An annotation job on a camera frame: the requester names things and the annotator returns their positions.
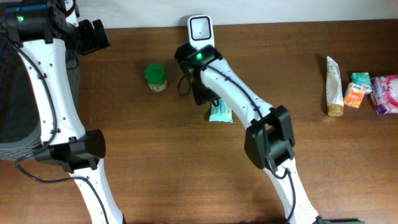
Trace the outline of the green lid glass jar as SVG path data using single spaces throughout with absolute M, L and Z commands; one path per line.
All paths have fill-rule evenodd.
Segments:
M 151 64 L 145 69 L 145 78 L 152 91 L 160 92 L 167 87 L 165 69 L 160 64 Z

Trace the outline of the white gold cap tube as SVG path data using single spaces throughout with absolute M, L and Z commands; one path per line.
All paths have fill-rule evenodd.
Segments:
M 328 116 L 343 116 L 344 102 L 340 68 L 330 56 L 326 57 L 326 103 Z

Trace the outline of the orange tissue pack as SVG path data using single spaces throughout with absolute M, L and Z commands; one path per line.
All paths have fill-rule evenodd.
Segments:
M 365 86 L 356 83 L 349 83 L 343 98 L 343 102 L 346 106 L 360 108 L 365 93 Z

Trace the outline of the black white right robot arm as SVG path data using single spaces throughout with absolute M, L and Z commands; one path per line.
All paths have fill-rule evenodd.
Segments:
M 174 58 L 190 80 L 196 104 L 224 100 L 239 118 L 246 130 L 246 155 L 269 176 L 282 202 L 286 222 L 323 223 L 298 175 L 289 111 L 258 97 L 211 45 L 196 49 L 183 44 Z

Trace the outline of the teal wet wipes pack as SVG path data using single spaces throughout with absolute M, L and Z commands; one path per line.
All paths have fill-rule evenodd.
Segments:
M 233 123 L 232 114 L 232 109 L 225 103 L 224 100 L 220 99 L 217 106 L 214 104 L 211 105 L 209 121 Z

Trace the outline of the teal white tissue pack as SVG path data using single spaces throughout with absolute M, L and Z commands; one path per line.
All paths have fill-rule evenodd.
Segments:
M 351 79 L 355 84 L 365 87 L 365 94 L 370 94 L 373 90 L 371 79 L 368 72 L 352 73 Z

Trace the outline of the purple red snack bag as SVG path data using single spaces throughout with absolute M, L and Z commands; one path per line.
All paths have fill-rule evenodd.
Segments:
M 371 99 L 377 114 L 397 114 L 397 75 L 371 79 Z

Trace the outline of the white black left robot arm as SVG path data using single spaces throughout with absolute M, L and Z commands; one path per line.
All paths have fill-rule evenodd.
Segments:
M 77 184 L 93 223 L 124 223 L 109 187 L 106 143 L 99 129 L 87 131 L 78 117 L 68 81 L 67 58 L 109 47 L 100 20 L 80 20 L 75 1 L 3 1 L 5 40 L 20 55 L 40 118 L 40 145 L 18 158 L 60 166 Z

